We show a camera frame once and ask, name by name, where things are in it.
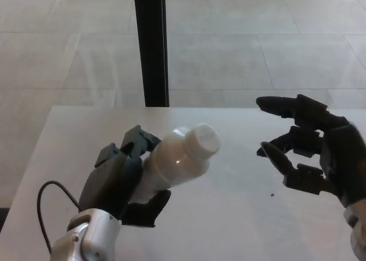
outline robotic hand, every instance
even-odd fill
[[[267,113],[293,118],[296,125],[289,133],[269,143],[262,142],[257,155],[270,159],[283,174],[286,187],[336,195],[346,208],[347,223],[353,228],[353,252],[365,261],[366,145],[357,128],[346,118],[331,114],[326,105],[301,94],[297,98],[259,97],[257,104]],[[324,132],[323,137],[317,130]],[[304,164],[294,168],[285,155],[290,150],[309,158],[320,155],[321,169]]]
[[[130,200],[142,178],[140,156],[159,143],[136,126],[125,134],[121,148],[112,143],[100,151],[79,199],[82,210],[55,242],[51,261],[113,261],[121,224],[155,226],[171,192],[160,191],[147,204]]]

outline white table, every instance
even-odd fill
[[[366,135],[366,111],[335,111]],[[177,126],[213,125],[222,149],[208,173],[172,189],[155,229],[123,227],[116,261],[354,261],[343,208],[321,196],[285,188],[260,142],[293,123],[256,109],[102,109],[54,107],[0,234],[0,260],[49,260],[36,213],[40,186],[58,180],[78,198],[100,149],[120,144],[128,129],[163,137]],[[317,158],[290,155],[317,165]],[[42,211],[50,240],[65,233],[76,209],[57,187],[48,187]]]

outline plastic bottle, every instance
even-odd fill
[[[208,124],[173,130],[144,160],[144,174],[131,202],[147,203],[157,192],[203,175],[220,146],[220,137]]]

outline tiled floor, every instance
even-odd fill
[[[167,0],[171,106],[366,109],[366,0]],[[52,105],[144,105],[133,0],[0,0],[0,206]]]

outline black pole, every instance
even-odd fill
[[[135,0],[146,107],[169,107],[165,0]]]

